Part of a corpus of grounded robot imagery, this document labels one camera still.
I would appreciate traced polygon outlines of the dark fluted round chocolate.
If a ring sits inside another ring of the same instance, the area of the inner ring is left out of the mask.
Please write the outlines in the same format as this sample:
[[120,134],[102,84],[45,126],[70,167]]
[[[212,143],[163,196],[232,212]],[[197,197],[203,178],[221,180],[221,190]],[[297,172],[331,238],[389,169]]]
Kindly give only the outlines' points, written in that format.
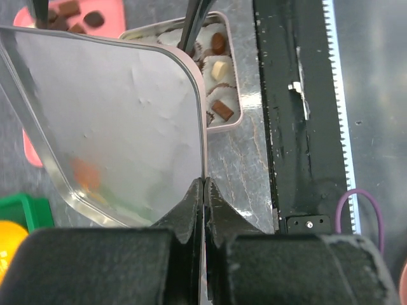
[[104,17],[99,11],[91,11],[83,17],[84,23],[89,27],[98,28],[104,25]]

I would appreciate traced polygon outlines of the green plastic bin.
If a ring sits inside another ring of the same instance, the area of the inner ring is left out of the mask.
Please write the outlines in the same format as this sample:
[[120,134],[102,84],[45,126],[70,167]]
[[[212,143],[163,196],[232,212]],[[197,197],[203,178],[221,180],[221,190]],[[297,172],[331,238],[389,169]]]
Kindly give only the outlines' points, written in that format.
[[33,198],[19,193],[0,200],[1,220],[8,220],[24,227],[29,233],[54,227],[50,204],[46,198]]

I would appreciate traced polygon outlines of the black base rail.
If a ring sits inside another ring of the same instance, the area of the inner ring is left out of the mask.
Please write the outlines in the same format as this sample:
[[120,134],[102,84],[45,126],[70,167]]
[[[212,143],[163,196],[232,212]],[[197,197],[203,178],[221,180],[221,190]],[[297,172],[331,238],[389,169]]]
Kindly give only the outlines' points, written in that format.
[[255,1],[275,230],[335,231],[355,188],[332,1]]

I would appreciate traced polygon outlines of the brown oval chocolate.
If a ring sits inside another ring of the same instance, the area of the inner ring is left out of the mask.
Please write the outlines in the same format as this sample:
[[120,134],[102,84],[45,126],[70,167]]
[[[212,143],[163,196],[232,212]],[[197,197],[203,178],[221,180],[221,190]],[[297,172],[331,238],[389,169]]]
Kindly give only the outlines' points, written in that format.
[[212,35],[211,50],[215,55],[222,55],[226,51],[226,39],[220,32]]

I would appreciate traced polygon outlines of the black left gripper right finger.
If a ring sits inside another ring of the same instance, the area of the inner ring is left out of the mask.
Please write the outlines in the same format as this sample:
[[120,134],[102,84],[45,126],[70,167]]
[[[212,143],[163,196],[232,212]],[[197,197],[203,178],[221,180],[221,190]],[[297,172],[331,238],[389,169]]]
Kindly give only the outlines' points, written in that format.
[[376,246],[359,235],[266,234],[204,182],[207,296],[213,304],[398,304]]

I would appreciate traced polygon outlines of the yellow bowl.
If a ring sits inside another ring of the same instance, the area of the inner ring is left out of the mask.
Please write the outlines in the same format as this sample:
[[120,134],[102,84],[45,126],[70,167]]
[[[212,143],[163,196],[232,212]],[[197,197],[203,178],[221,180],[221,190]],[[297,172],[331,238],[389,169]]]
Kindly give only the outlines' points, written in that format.
[[0,279],[3,281],[3,278],[9,269],[16,251],[18,250],[20,244],[29,235],[29,232],[15,222],[1,220],[0,233]]

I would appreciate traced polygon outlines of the pink painted plate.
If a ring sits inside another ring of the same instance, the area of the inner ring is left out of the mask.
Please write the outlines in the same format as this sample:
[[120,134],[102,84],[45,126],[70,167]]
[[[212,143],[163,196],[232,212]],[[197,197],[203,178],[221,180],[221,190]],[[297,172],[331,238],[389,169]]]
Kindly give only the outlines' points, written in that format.
[[407,262],[404,263],[399,280],[399,297],[402,305],[407,305]]

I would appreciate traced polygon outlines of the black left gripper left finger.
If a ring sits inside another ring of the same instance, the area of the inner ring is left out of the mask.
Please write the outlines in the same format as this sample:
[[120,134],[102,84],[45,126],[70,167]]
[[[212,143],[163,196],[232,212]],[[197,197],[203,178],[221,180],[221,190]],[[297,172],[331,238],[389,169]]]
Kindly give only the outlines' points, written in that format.
[[199,304],[204,183],[149,227],[40,229],[19,246],[2,304]]

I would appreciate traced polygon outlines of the brown block chocolate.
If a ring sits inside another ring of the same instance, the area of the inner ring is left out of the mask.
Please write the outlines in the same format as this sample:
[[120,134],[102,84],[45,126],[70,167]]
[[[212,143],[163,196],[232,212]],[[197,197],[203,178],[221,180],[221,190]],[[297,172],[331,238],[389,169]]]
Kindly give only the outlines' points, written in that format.
[[59,3],[59,15],[64,18],[70,18],[81,14],[79,1],[69,0]]

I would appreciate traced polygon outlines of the silver tin lid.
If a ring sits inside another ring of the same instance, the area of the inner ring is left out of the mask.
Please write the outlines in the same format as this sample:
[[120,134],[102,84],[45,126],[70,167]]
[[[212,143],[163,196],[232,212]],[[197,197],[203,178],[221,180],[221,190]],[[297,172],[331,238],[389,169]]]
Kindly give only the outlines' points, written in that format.
[[204,80],[176,47],[1,27],[1,89],[61,197],[100,226],[152,225],[207,174]]

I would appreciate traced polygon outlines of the brown bar chocolate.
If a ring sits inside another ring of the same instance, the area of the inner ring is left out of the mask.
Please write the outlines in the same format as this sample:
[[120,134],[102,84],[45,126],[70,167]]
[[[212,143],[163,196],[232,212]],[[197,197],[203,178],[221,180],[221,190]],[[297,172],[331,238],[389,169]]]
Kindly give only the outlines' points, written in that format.
[[212,110],[224,121],[228,121],[234,115],[234,112],[221,100],[214,101]]

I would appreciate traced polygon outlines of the pink tray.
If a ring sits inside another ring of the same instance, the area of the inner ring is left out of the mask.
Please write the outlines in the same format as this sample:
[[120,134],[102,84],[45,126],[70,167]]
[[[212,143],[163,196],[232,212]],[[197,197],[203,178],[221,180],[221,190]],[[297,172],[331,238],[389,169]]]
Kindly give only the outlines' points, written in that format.
[[[59,13],[59,8],[62,3],[69,1],[50,1],[49,9]],[[93,1],[82,0],[77,1],[79,4],[80,14],[69,17],[67,23],[70,27],[78,24],[82,26],[88,35],[102,36],[108,38],[117,38],[126,29],[125,11],[123,1]],[[86,14],[98,11],[104,23],[100,27],[91,27],[84,22]],[[34,19],[29,13],[28,5],[23,7],[15,16],[13,25],[17,27],[34,27]],[[43,164],[36,153],[25,130],[22,130],[23,147],[27,161],[37,168],[42,168]]]

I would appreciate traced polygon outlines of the pink chocolate tin box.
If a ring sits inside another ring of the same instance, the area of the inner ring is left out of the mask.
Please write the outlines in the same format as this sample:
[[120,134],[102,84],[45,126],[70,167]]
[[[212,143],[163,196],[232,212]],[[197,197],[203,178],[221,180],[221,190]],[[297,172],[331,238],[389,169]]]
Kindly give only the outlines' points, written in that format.
[[[126,30],[119,38],[126,41],[177,46],[183,25],[183,18],[167,20]],[[211,50],[211,38],[216,32],[220,32],[226,39],[226,51],[222,55],[215,55]],[[194,48],[193,60],[200,69],[206,89],[207,131],[216,133],[236,128],[242,120],[242,105],[230,26],[224,14],[212,11],[207,15],[195,40]],[[228,73],[221,81],[216,81],[211,76],[212,66],[216,61],[228,63]],[[221,100],[234,112],[228,121],[224,121],[212,110],[215,100]]]

